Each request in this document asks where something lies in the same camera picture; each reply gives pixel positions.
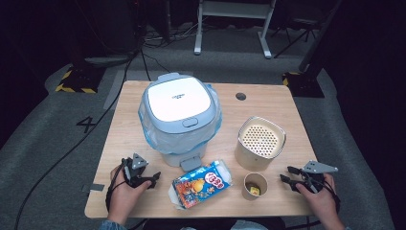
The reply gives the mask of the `white metal desk frame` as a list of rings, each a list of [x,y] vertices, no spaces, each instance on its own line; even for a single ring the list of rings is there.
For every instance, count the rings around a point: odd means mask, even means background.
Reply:
[[[271,58],[272,53],[266,41],[266,35],[271,22],[276,0],[269,3],[236,3],[236,2],[215,2],[212,0],[199,0],[197,10],[197,34],[195,37],[193,52],[198,56],[202,52],[203,17],[223,16],[249,19],[263,19],[262,30],[258,32],[259,43],[265,58]]]

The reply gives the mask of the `person's left hand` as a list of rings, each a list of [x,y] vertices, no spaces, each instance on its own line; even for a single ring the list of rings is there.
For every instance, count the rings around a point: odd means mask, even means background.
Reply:
[[[110,206],[107,219],[117,221],[125,225],[129,215],[134,210],[138,199],[142,196],[144,189],[142,186],[132,188],[125,183],[124,175],[120,167],[116,167],[110,177],[115,181],[114,191],[111,195]]]

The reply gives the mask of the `perforated metal canister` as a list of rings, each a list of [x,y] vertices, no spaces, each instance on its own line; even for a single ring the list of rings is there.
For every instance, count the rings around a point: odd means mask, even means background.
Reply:
[[[285,141],[281,127],[258,116],[250,117],[238,132],[235,158],[248,171],[264,171],[280,155]]]

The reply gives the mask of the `grey tape piece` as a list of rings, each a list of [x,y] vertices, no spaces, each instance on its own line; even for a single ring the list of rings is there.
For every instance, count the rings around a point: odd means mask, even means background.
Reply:
[[[90,184],[90,185],[83,185],[81,190],[85,193],[90,193],[91,191],[102,192],[104,185],[102,184]]]

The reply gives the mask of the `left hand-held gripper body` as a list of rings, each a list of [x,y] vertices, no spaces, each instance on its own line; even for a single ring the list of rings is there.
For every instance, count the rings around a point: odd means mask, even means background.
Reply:
[[[148,165],[148,162],[143,157],[134,153],[133,157],[123,158],[122,163],[124,164],[124,180],[130,187],[137,188],[145,181],[148,181],[147,177],[142,177]]]

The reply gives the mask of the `blue snack bag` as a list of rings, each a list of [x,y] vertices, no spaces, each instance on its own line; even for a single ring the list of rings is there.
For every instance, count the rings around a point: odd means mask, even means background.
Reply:
[[[177,209],[186,210],[232,185],[231,172],[225,162],[215,160],[175,178],[169,187],[169,199]]]

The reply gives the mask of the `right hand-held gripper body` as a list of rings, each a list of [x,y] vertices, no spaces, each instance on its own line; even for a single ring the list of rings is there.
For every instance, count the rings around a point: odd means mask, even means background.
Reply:
[[[304,178],[304,184],[308,190],[312,193],[319,193],[324,188],[324,174],[337,173],[338,168],[310,160],[300,169],[300,172]]]

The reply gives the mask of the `black base with striped tape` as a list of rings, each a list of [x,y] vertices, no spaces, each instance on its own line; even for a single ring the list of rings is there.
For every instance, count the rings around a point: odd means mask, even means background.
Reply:
[[[287,86],[293,97],[323,98],[325,95],[316,79],[306,73],[285,72],[282,83]]]
[[[56,92],[88,93],[98,92],[105,68],[78,69],[70,66],[56,87]]]

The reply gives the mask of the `person's right hand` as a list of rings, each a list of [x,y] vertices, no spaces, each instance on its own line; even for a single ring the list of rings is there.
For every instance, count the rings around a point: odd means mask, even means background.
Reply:
[[[318,219],[321,217],[338,216],[334,198],[327,189],[313,194],[302,184],[298,184],[297,188],[305,197],[311,210]]]

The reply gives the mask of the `brown paper cup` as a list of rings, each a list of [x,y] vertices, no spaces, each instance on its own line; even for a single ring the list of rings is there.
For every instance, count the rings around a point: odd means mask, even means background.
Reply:
[[[248,185],[250,183],[255,183],[259,186],[260,195],[252,195],[249,192]],[[245,199],[255,200],[259,197],[264,196],[267,193],[267,190],[268,190],[268,181],[261,173],[250,172],[245,175],[244,180],[243,180],[243,187],[242,187],[242,191],[241,191],[241,194]]]

